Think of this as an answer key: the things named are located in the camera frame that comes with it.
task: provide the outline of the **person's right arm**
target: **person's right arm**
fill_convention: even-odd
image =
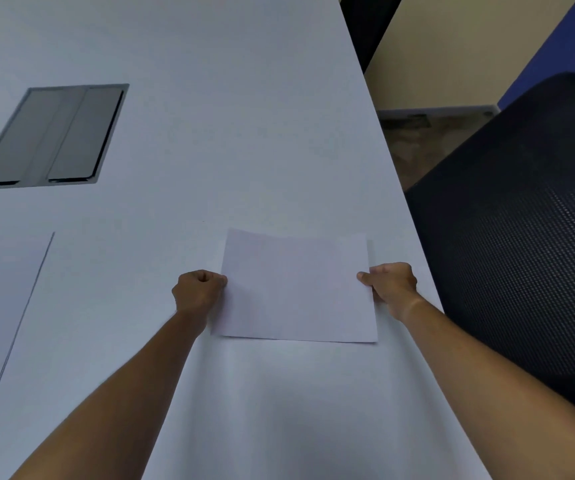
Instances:
[[[572,404],[430,305],[408,264],[357,278],[407,327],[494,480],[575,480]]]

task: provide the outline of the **office chair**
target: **office chair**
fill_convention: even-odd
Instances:
[[[518,98],[406,198],[446,315],[575,404],[575,73]]]

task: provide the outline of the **person's left hand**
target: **person's left hand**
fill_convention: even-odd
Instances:
[[[223,274],[204,269],[181,274],[179,282],[171,289],[177,314],[191,319],[199,329],[198,333],[203,332],[207,325],[207,313],[221,296],[225,285],[227,278]]]

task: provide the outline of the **forearm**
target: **forearm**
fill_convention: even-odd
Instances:
[[[139,479],[198,332],[174,315],[88,396],[12,477]]]
[[[575,407],[425,300],[400,317],[495,480],[575,478]]]

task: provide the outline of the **beige wall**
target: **beige wall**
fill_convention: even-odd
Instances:
[[[366,81],[377,109],[496,104],[575,0],[403,0]]]

